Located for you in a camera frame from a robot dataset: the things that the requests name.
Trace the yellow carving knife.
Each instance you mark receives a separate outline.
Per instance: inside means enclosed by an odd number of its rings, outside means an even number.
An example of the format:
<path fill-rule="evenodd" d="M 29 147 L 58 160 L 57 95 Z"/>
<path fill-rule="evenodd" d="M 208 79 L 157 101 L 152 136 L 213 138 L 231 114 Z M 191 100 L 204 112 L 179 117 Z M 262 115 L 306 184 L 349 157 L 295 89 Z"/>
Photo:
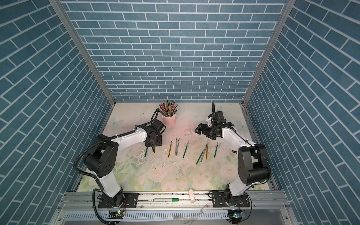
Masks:
<path fill-rule="evenodd" d="M 208 159 L 208 144 L 206 144 L 206 152 L 205 152 L 205 154 L 206 154 L 206 160 Z"/>

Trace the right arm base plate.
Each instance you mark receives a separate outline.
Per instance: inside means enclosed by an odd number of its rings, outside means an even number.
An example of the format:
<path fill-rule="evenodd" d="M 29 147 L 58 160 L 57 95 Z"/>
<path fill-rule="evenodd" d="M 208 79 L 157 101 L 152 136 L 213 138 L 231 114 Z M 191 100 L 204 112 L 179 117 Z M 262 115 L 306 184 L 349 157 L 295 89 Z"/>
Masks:
<path fill-rule="evenodd" d="M 214 208 L 224 208 L 224 207 L 250 207 L 251 203 L 249 198 L 246 195 L 241 196 L 232 196 L 230 193 L 225 193 L 224 191 L 209 191 L 208 197 L 212 201 Z"/>

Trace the dark green carving knife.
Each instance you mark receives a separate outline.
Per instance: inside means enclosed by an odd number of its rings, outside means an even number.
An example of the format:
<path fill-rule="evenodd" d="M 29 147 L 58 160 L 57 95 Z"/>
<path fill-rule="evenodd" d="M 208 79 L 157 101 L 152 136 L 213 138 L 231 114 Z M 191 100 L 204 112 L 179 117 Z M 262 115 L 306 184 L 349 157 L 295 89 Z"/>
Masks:
<path fill-rule="evenodd" d="M 200 156 L 199 156 L 199 158 L 198 158 L 198 160 L 197 160 L 197 162 L 196 162 L 196 165 L 198 165 L 198 163 L 200 162 L 200 160 L 202 159 L 202 157 L 203 157 L 203 152 L 201 152 L 201 154 L 200 154 Z"/>

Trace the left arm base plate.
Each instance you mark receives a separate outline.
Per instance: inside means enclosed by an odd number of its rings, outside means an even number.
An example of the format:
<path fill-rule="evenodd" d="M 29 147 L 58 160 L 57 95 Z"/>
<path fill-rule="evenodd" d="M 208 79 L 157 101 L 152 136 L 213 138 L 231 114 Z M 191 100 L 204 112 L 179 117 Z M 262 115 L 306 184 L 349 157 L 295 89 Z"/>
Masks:
<path fill-rule="evenodd" d="M 120 193 L 115 197 L 110 198 L 106 194 L 101 193 L 97 196 L 97 199 L 99 200 L 98 207 L 100 209 L 136 208 L 138 197 L 138 193 Z"/>

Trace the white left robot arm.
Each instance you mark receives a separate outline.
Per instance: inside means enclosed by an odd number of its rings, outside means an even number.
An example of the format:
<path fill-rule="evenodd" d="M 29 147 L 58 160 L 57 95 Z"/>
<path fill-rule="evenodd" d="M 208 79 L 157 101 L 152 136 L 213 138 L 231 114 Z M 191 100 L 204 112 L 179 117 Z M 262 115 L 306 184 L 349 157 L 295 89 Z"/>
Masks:
<path fill-rule="evenodd" d="M 100 190 L 110 198 L 116 197 L 122 191 L 114 175 L 114 168 L 120 152 L 137 143 L 145 147 L 162 145 L 162 134 L 166 126 L 158 119 L 135 126 L 132 131 L 107 137 L 98 136 L 98 142 L 91 147 L 83 157 L 83 162 L 90 171 Z"/>

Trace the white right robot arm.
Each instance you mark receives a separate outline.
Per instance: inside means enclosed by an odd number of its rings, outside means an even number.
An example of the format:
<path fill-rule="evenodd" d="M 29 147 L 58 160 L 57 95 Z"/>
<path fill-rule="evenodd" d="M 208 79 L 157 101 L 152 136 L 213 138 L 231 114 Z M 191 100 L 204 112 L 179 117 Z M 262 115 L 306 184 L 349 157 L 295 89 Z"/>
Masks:
<path fill-rule="evenodd" d="M 227 201 L 246 194 L 246 191 L 256 185 L 262 185 L 271 178 L 271 166 L 267 149 L 263 144 L 256 144 L 237 132 L 234 124 L 227 122 L 222 111 L 209 114 L 207 124 L 200 123 L 195 129 L 199 135 L 209 139 L 223 138 L 235 148 L 238 155 L 238 176 L 225 189 Z"/>

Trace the silver carving knife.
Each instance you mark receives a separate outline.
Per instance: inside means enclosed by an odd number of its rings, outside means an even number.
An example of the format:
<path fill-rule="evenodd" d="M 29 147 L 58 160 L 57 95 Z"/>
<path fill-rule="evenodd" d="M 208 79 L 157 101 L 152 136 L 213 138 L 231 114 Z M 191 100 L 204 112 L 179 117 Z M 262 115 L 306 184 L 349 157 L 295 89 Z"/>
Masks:
<path fill-rule="evenodd" d="M 203 151 L 202 151 L 202 154 L 201 154 L 201 157 L 200 157 L 200 162 L 202 162 L 202 160 L 203 160 L 203 158 L 204 158 L 204 156 L 205 156 L 205 154 L 206 154 L 206 148 L 207 148 L 207 147 L 204 147 L 204 149 L 203 149 Z"/>

